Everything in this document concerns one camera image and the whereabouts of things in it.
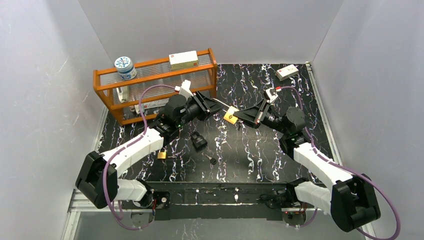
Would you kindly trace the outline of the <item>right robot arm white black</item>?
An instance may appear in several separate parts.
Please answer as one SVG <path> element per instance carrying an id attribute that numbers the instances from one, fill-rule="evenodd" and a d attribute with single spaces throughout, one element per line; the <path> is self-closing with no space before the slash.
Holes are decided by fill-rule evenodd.
<path id="1" fill-rule="evenodd" d="M 287 201 L 312 204 L 329 214 L 344 232 L 381 217 L 370 180 L 364 174 L 349 173 L 332 159 L 320 155 L 311 137 L 304 133 L 306 121 L 300 108 L 289 107 L 284 115 L 279 115 L 264 99 L 253 107 L 235 111 L 232 118 L 255 129 L 264 125 L 282 133 L 279 139 L 282 151 L 323 183 L 318 186 L 305 178 L 292 181 L 286 186 Z"/>

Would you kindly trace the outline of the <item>black head key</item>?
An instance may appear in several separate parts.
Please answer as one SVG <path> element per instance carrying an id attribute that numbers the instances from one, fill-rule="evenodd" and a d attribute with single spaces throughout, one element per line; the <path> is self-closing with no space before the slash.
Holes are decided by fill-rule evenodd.
<path id="1" fill-rule="evenodd" d="M 208 160 L 209 160 L 209 162 L 210 162 L 210 164 L 211 165 L 216 165 L 217 164 L 217 159 L 215 158 L 215 157 L 212 157 L 212 156 L 209 156 L 209 155 L 205 155 L 207 158 L 208 158 Z"/>

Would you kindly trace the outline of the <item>long shackle brass padlock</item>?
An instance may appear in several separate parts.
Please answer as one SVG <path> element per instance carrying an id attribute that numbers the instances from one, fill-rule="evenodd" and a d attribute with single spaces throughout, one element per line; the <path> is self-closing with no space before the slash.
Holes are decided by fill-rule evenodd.
<path id="1" fill-rule="evenodd" d="M 239 119 L 237 116 L 235 116 L 235 113 L 238 112 L 239 110 L 235 108 L 234 106 L 230 106 L 217 98 L 212 98 L 212 99 L 222 104 L 223 106 L 227 107 L 227 110 L 225 111 L 225 115 L 223 119 L 229 122 L 230 124 L 235 125 Z"/>

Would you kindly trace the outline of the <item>silver key bunch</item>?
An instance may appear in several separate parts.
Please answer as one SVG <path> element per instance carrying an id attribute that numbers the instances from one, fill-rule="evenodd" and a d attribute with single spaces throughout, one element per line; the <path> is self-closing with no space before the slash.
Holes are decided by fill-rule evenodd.
<path id="1" fill-rule="evenodd" d="M 243 122 L 242 121 L 237 121 L 236 126 L 237 126 L 237 130 L 239 131 L 242 128 L 242 126 L 243 126 Z"/>

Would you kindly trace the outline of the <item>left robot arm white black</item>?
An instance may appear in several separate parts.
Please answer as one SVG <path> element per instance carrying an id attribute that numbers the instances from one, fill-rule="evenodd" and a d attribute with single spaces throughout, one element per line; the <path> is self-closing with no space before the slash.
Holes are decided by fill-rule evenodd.
<path id="1" fill-rule="evenodd" d="M 151 187 L 143 180 L 121 179 L 121 175 L 176 139 L 185 124 L 194 119 L 204 121 L 223 107 L 199 91 L 189 97 L 173 95 L 144 133 L 106 152 L 88 153 L 76 178 L 76 188 L 98 209 L 113 201 L 144 202 L 152 193 Z"/>

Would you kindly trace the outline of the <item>black padlock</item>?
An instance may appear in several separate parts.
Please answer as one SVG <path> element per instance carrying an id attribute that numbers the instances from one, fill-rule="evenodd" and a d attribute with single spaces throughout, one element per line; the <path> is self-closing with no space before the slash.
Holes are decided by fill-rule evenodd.
<path id="1" fill-rule="evenodd" d="M 190 139 L 191 139 L 191 142 L 192 142 L 192 145 L 193 145 L 194 149 L 197 152 L 203 150 L 208 145 L 207 140 L 200 133 L 198 133 L 197 131 L 193 131 L 190 134 Z"/>

